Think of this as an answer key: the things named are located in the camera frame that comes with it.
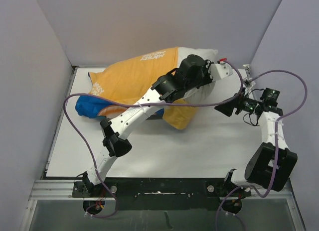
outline white tabletop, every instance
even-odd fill
[[[90,91],[92,84],[87,73],[103,70],[77,69],[71,94]],[[245,70],[240,72],[246,77]],[[233,96],[239,85],[234,72],[216,82],[207,102]],[[79,116],[74,108],[76,100],[77,97],[69,100],[67,111],[97,156],[101,149],[106,149],[102,145],[100,121]],[[177,130],[162,119],[146,120],[128,138],[132,150],[116,160],[107,176],[224,178],[230,169],[246,167],[262,142],[260,129],[245,124],[243,115],[227,117],[213,107],[200,108],[184,130]],[[85,143],[65,117],[53,145],[47,177],[75,177],[93,164]]]

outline gray wall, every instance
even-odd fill
[[[284,131],[298,162],[291,176],[293,189],[308,231],[319,228],[319,0],[283,0],[252,61],[254,75],[270,69],[286,69],[303,77],[309,97],[300,112],[284,120]],[[288,75],[266,75],[258,85],[282,93],[284,112],[296,108],[303,87]]]
[[[19,229],[71,71],[36,0],[0,0],[0,230]]]
[[[37,0],[72,65],[174,46],[248,63],[281,0]]]

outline purple cable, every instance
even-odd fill
[[[220,205],[218,206],[218,209],[216,211],[216,216],[215,216],[215,231],[218,231],[218,216],[219,216],[219,212],[222,210],[222,206],[225,203],[225,201],[238,189],[240,189],[241,187],[237,186],[235,189],[233,189],[231,192],[228,193],[228,195],[226,195],[226,197],[222,200],[222,202],[220,202]],[[242,224],[244,230],[246,231],[246,225],[245,223],[242,221],[242,219],[240,217],[238,217],[236,214],[233,214],[231,212],[228,212],[229,214],[235,216],[240,223]]]
[[[231,66],[235,72],[237,73],[238,77],[239,77],[239,80],[240,80],[240,89],[238,91],[238,93],[235,94],[235,96],[229,98],[229,99],[226,99],[222,102],[219,102],[219,103],[211,103],[211,104],[172,104],[172,103],[164,103],[164,104],[161,104],[161,106],[176,106],[176,107],[211,107],[211,106],[217,106],[217,105],[221,105],[221,104],[225,104],[235,98],[237,98],[240,94],[241,94],[241,91],[242,91],[242,88],[244,86],[244,81],[243,81],[243,78],[239,72],[239,70],[237,68],[235,68],[230,62],[228,61],[225,61],[225,63],[229,64],[229,66]],[[121,106],[121,107],[125,107],[125,108],[138,108],[140,106],[142,107],[146,107],[146,106],[158,106],[159,104],[158,103],[145,103],[145,104],[138,104],[138,105],[127,105],[127,104],[123,104],[123,103],[118,103],[118,102],[115,102],[115,101],[111,101],[107,98],[102,98],[102,97],[99,97],[99,96],[95,96],[95,95],[92,95],[92,94],[87,94],[87,93],[74,93],[74,94],[71,94],[69,96],[66,97],[66,99],[64,100],[63,102],[63,111],[64,111],[64,114],[66,116],[66,118],[68,119],[68,121],[70,122],[71,126],[75,129],[75,131],[80,135],[80,137],[83,139],[83,141],[85,142],[86,146],[88,147],[89,149],[89,152],[90,152],[90,155],[92,157],[92,160],[93,160],[93,164],[94,164],[94,167],[95,167],[95,173],[99,179],[99,181],[101,182],[101,184],[103,185],[103,187],[110,193],[110,195],[115,199],[115,211],[109,215],[104,215],[104,216],[100,216],[100,215],[93,215],[93,217],[95,218],[101,218],[101,219],[104,219],[104,218],[108,218],[108,217],[111,217],[113,216],[114,214],[116,214],[116,212],[118,211],[118,201],[116,199],[116,196],[111,192],[111,190],[105,185],[104,181],[102,180],[99,172],[97,171],[97,164],[96,164],[96,161],[95,161],[95,157],[94,157],[94,154],[92,152],[92,149],[87,141],[87,139],[84,137],[84,135],[79,131],[79,129],[75,126],[75,124],[73,123],[73,121],[70,119],[70,116],[69,114],[67,113],[66,111],[66,104],[67,104],[67,101],[71,98],[71,97],[75,97],[75,96],[88,96],[88,97],[94,97],[94,98],[99,98],[99,99],[102,99],[104,101],[107,101],[107,102],[110,102],[110,103],[113,103],[115,105],[118,105],[118,106]]]
[[[274,158],[274,166],[273,166],[273,170],[272,170],[272,174],[271,174],[271,178],[270,178],[270,182],[269,182],[269,186],[266,190],[266,192],[262,195],[257,189],[256,187],[253,186],[254,190],[256,191],[256,193],[261,197],[261,198],[265,198],[267,197],[267,195],[269,194],[269,192],[271,191],[271,188],[274,184],[274,180],[275,180],[275,176],[276,176],[276,167],[277,167],[277,163],[278,163],[278,156],[279,156],[279,145],[278,145],[278,122],[285,118],[285,117],[288,117],[290,116],[291,114],[294,114],[295,112],[299,111],[299,109],[305,104],[306,102],[306,99],[307,99],[307,96],[308,96],[308,88],[306,86],[306,83],[305,81],[297,74],[295,73],[292,73],[292,72],[289,72],[289,71],[286,71],[286,70],[270,70],[270,71],[267,71],[267,72],[264,72],[262,73],[261,75],[255,77],[255,78],[252,78],[251,79],[251,82],[252,81],[255,81],[256,79],[266,75],[266,74],[269,74],[269,73],[275,73],[275,72],[281,72],[281,73],[288,73],[290,75],[293,75],[294,77],[298,78],[303,86],[304,86],[304,89],[305,89],[305,95],[304,95],[304,99],[303,101],[301,102],[301,104],[296,108],[294,109],[292,112],[290,113],[287,113],[285,115],[282,115],[281,117],[279,117],[276,122],[275,122],[275,158]]]

